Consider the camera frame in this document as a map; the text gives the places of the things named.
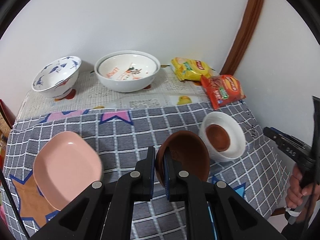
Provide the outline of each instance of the bird pattern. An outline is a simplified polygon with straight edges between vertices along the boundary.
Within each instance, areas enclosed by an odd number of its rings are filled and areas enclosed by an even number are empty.
[[[60,65],[60,61],[58,61],[58,65],[53,67],[52,70],[50,70],[49,74],[52,72],[57,72],[59,73],[60,70],[62,70],[62,68],[64,68],[67,65],[67,63],[63,63]]]
[[[38,81],[36,83],[37,86],[42,86],[43,85],[43,81],[41,80],[42,77],[43,76],[39,77],[39,79],[38,79]]]
[[[130,74],[132,74],[132,75],[140,74],[142,68],[141,68],[141,69],[134,68],[134,67],[131,66],[131,64],[130,64],[130,67],[126,70],[126,73],[130,73]]]
[[[52,63],[50,63],[49,65],[47,65],[47,66],[45,66],[44,68],[43,68],[43,70],[41,70],[41,72],[42,71],[44,71],[45,69],[47,69],[49,66],[51,66],[52,65]]]
[[[71,60],[72,62],[73,62],[73,64],[72,64],[72,67],[71,68],[76,68],[77,69],[77,67],[78,67],[78,65],[79,65],[79,63],[78,62],[76,62],[75,60]]]

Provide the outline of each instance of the gray checkered tablecloth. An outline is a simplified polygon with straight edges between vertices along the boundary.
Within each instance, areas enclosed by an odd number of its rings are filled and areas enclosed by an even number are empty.
[[[128,111],[131,123],[119,118],[102,122],[105,113],[118,110],[89,110],[80,116],[51,122],[39,123],[45,121],[47,115],[16,122],[8,139],[4,163],[4,175],[16,205],[20,199],[10,175],[23,181],[32,171],[39,150],[59,132],[76,132],[96,150],[103,162],[104,182],[108,183],[134,170],[136,162],[146,157],[148,146],[153,145],[158,150],[170,134],[179,130],[198,134],[205,115],[214,111],[208,103],[122,109]],[[219,111],[237,120],[245,133],[247,145],[244,155],[234,162],[212,161],[208,181],[224,180],[233,188],[245,183],[244,199],[267,219],[284,195],[289,173],[281,165],[273,142],[263,136],[261,127],[244,102],[234,102]],[[10,230],[17,239],[26,239],[3,189],[2,193]],[[131,239],[186,239],[185,223],[184,204],[169,203],[165,190],[155,177],[153,200],[134,205]],[[24,224],[30,235],[39,229],[32,219],[25,219]]]

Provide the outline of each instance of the red snack package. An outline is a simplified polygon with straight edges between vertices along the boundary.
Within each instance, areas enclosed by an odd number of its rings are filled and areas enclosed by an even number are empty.
[[[239,80],[231,75],[201,76],[201,85],[214,109],[245,98]]]

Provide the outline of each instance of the black cord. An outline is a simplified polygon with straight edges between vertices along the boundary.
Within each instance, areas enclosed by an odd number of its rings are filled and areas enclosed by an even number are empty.
[[[9,198],[10,205],[11,205],[11,207],[12,207],[12,209],[13,209],[13,212],[14,212],[16,218],[18,219],[19,225],[20,225],[23,233],[25,234],[26,238],[29,239],[30,236],[29,236],[29,234],[28,234],[28,232],[27,232],[27,230],[26,230],[26,227],[24,226],[24,224],[23,224],[23,222],[22,222],[22,219],[21,219],[21,217],[20,217],[20,215],[19,215],[17,206],[16,206],[16,204],[15,204],[13,198],[12,198],[12,195],[11,195],[11,192],[10,192],[10,190],[9,190],[8,184],[7,184],[7,182],[5,181],[5,178],[4,178],[4,175],[3,175],[3,172],[2,172],[1,169],[0,169],[0,181],[1,181],[1,183],[2,183],[2,186],[3,186],[3,188],[4,188],[4,191],[5,191],[6,195],[7,195],[7,197]]]
[[[302,230],[301,235],[300,235],[300,240],[303,238],[304,233],[307,231],[308,226],[309,226],[309,221],[311,219],[311,216],[309,217],[309,215],[310,215],[309,213],[310,213],[310,210],[311,210],[311,204],[312,204],[314,193],[315,193],[315,188],[316,188],[316,184],[317,184],[317,178],[319,177],[319,158],[320,158],[319,152],[320,152],[320,136],[318,137],[318,143],[317,143],[317,149],[316,149],[316,167],[315,167],[315,175],[314,175],[314,179],[313,179],[313,186],[312,186],[312,191],[311,191],[311,195],[310,195],[310,198],[309,198],[309,205],[308,205],[308,208],[307,208],[306,217],[304,219],[303,230]]]

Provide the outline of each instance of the screw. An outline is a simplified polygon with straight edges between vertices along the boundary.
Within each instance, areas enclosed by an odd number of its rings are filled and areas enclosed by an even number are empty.
[[[93,188],[100,188],[102,186],[101,181],[95,181],[94,183],[91,184]]]
[[[183,177],[183,178],[188,177],[188,176],[189,176],[189,172],[187,172],[187,171],[180,171],[180,172],[179,172],[179,176],[180,176],[180,177]]]
[[[133,178],[137,178],[137,177],[140,176],[140,172],[138,172],[138,171],[132,171],[132,172],[130,173],[130,176],[133,177]]]
[[[227,184],[224,181],[220,180],[217,182],[217,186],[219,188],[225,188],[227,186]]]

